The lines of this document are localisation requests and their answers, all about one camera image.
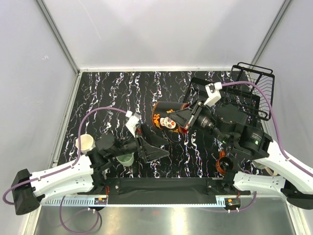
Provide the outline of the black skull mug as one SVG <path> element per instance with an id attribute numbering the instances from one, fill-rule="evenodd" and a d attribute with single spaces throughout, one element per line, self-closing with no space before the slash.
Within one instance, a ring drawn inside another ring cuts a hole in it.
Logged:
<path id="1" fill-rule="evenodd" d="M 151 119 L 153 127 L 162 131 L 186 134 L 187 130 L 170 119 L 169 114 L 187 108 L 188 106 L 188 103 L 158 101 L 152 109 Z"/>

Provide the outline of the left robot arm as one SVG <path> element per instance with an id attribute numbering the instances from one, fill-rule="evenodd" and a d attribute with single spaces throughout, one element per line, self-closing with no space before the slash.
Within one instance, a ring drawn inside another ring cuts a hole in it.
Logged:
<path id="1" fill-rule="evenodd" d="M 162 148 L 168 141 L 143 124 L 135 135 L 118 140 L 104 133 L 95 146 L 78 161 L 71 161 L 41 172 L 20 170 L 12 183 L 16 215 L 36 210 L 41 203 L 69 194 L 101 194 L 108 189 L 103 172 L 112 167 L 117 157 L 136 153 L 145 163 L 169 156 Z"/>

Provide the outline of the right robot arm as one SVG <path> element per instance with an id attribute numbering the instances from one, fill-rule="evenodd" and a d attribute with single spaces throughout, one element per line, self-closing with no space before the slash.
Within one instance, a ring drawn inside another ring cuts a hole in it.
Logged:
<path id="1" fill-rule="evenodd" d="M 238 157 L 250 160 L 260 168 L 269 168 L 276 175 L 248 175 L 227 169 L 222 179 L 226 194 L 257 191 L 278 195 L 290 204 L 305 210 L 313 208 L 313 169 L 286 153 L 278 142 L 262 129 L 246 123 L 246 113 L 228 104 L 210 108 L 198 102 L 169 114 L 169 118 L 185 130 L 200 129 L 226 144 Z"/>

